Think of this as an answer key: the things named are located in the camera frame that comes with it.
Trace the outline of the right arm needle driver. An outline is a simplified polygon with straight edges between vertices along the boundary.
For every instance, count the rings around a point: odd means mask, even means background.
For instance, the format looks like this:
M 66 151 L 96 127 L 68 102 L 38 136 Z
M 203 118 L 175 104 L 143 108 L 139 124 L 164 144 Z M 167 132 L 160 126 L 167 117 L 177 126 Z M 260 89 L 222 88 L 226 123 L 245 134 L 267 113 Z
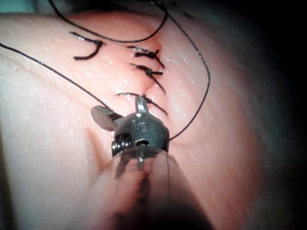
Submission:
M 136 146 L 151 146 L 168 152 L 169 130 L 150 113 L 132 113 L 115 129 L 111 144 L 112 156 Z

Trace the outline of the right arm needle driver jaw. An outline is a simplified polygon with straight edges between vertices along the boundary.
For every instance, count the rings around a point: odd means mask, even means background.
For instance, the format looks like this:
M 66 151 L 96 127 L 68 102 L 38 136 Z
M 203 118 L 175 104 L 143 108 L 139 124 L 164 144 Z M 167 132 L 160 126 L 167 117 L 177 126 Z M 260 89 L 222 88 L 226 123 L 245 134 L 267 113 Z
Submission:
M 100 105 L 91 108 L 91 116 L 93 120 L 106 131 L 115 131 L 117 126 L 124 119 L 124 116 Z
M 142 96 L 135 97 L 135 110 L 137 113 L 149 113 L 147 102 Z

